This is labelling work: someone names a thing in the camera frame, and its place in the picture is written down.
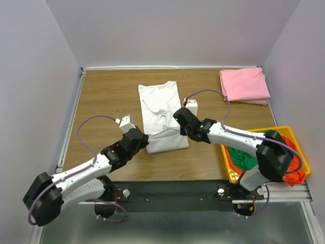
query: wooden tabletop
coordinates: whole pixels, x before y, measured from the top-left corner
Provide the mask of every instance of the wooden tabletop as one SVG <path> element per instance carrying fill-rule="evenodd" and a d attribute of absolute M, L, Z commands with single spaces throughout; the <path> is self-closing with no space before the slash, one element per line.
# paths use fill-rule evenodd
<path fill-rule="evenodd" d="M 219 69 L 204 70 L 105 70 L 87 71 L 77 108 L 63 170 L 76 167 L 93 157 L 76 138 L 77 127 L 88 117 L 107 114 L 134 117 L 143 131 L 138 85 L 158 85 L 176 81 L 180 100 L 205 88 L 221 90 Z M 221 121 L 227 103 L 216 93 L 193 97 L 199 104 L 198 117 Z M 226 125 L 239 129 L 275 126 L 269 106 L 232 103 Z M 117 124 L 107 118 L 94 118 L 80 131 L 80 137 L 98 153 L 122 138 Z M 219 145 L 189 140 L 189 148 L 148 154 L 141 150 L 126 166 L 109 174 L 114 180 L 194 180 L 227 179 Z"/>

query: folded pink towel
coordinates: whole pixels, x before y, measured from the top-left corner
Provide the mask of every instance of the folded pink towel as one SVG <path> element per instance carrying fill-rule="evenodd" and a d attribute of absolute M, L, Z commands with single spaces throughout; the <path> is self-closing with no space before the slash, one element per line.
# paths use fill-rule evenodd
<path fill-rule="evenodd" d="M 262 68 L 220 71 L 222 93 L 229 101 L 266 105 L 271 97 Z"/>

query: orange cloth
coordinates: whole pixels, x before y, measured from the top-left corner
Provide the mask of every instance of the orange cloth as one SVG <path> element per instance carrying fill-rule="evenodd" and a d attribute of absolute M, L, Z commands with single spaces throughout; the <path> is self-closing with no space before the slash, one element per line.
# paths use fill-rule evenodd
<path fill-rule="evenodd" d="M 283 140 L 285 141 L 285 143 L 291 147 L 294 150 L 297 150 L 296 145 L 287 137 L 282 136 Z M 228 152 L 228 146 L 224 145 L 224 149 L 225 149 L 225 154 L 227 155 L 227 159 L 228 159 L 228 163 L 230 165 L 230 167 L 232 167 L 233 170 L 235 170 L 238 174 L 242 174 L 244 173 L 241 169 L 237 168 L 231 157 L 230 154 Z M 288 171 L 292 171 L 294 169 L 296 169 L 299 165 L 299 159 L 298 157 L 295 155 L 294 159 L 292 160 Z M 300 170 L 298 170 L 295 173 L 292 174 L 286 174 L 283 178 L 283 181 L 287 182 L 290 186 L 294 186 L 295 184 L 302 184 L 303 182 L 305 182 L 306 179 L 306 173 L 305 171 L 301 168 Z"/>

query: yellow basket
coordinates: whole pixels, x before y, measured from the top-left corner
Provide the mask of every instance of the yellow basket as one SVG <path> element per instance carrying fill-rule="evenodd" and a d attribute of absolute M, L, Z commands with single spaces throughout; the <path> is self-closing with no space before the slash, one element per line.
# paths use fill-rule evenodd
<path fill-rule="evenodd" d="M 311 171 L 310 171 L 309 165 L 308 165 L 308 163 L 305 159 L 305 156 L 303 155 L 303 153 L 299 147 L 299 144 L 294 136 L 293 131 L 291 130 L 291 128 L 289 126 L 269 127 L 269 128 L 253 129 L 253 130 L 248 130 L 248 131 L 263 132 L 263 131 L 267 131 L 267 130 L 273 130 L 273 131 L 279 132 L 281 136 L 286 136 L 296 145 L 297 151 L 303 159 L 302 169 L 306 172 L 306 174 L 310 174 Z M 225 167 L 227 169 L 228 179 L 229 179 L 230 183 L 234 184 L 238 180 L 240 174 L 238 174 L 235 170 L 233 170 L 232 167 L 229 165 L 228 158 L 225 153 L 224 145 L 220 145 L 220 146 L 221 146 L 221 150 L 222 150 Z"/>

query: white wall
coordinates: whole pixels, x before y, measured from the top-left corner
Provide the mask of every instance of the white wall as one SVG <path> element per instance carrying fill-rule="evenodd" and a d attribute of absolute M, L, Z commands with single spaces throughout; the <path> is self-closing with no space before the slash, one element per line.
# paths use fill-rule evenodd
<path fill-rule="evenodd" d="M 53 173 L 79 79 L 78 64 L 43 0 L 0 7 L 0 242 L 29 243 L 22 198 Z"/>
<path fill-rule="evenodd" d="M 262 65 L 299 0 L 46 0 L 83 67 Z"/>
<path fill-rule="evenodd" d="M 279 125 L 290 125 L 311 166 L 307 183 L 325 233 L 325 1 L 297 6 L 263 65 Z"/>

